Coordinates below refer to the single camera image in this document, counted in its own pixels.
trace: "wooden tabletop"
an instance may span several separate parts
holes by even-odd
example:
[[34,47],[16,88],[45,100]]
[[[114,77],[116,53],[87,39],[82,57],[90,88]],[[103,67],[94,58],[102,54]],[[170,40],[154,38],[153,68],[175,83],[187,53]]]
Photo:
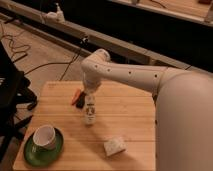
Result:
[[[205,18],[210,5],[198,3],[198,0],[155,0],[174,12],[180,12]],[[162,8],[161,5],[150,0],[141,0],[140,3]]]
[[[123,84],[103,81],[95,93],[96,123],[84,124],[84,109],[71,106],[81,82],[47,82],[13,165],[14,171],[154,171],[155,107],[151,94]],[[33,168],[23,158],[28,137],[43,124],[61,130],[64,146],[59,158],[46,168]],[[106,157],[103,143],[122,136],[126,151]]]

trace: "chair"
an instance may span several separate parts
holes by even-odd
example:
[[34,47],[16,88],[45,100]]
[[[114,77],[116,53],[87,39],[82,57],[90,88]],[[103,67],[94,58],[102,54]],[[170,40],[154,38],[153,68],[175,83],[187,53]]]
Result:
[[30,103],[28,110],[37,104],[36,95],[28,88],[30,81],[24,77],[24,72],[19,71],[10,60],[4,46],[0,42],[0,136],[3,141],[0,146],[0,162],[13,137],[22,140],[24,135],[19,129],[26,126],[32,116],[14,122],[17,112],[16,105]]

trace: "saucer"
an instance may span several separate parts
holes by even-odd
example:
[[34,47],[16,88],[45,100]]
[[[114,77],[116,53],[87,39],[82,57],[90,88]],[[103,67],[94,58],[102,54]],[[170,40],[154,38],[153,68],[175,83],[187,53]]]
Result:
[[56,132],[56,148],[53,150],[42,149],[39,152],[33,151],[33,134],[28,138],[27,142],[24,145],[24,158],[28,164],[34,167],[44,167],[50,165],[54,162],[59,154],[61,153],[63,146],[63,135],[62,133],[55,128]]

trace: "white cup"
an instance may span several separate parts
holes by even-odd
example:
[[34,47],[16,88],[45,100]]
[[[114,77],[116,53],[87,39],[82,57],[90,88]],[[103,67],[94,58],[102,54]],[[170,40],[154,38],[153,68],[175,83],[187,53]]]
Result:
[[56,146],[55,129],[52,125],[43,125],[36,129],[33,135],[33,152],[38,149],[53,150]]

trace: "white box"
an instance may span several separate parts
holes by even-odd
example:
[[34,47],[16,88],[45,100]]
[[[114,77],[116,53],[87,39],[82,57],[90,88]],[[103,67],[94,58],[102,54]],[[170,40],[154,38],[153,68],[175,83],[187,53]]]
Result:
[[122,137],[112,138],[104,143],[104,149],[107,156],[126,150],[126,145]]

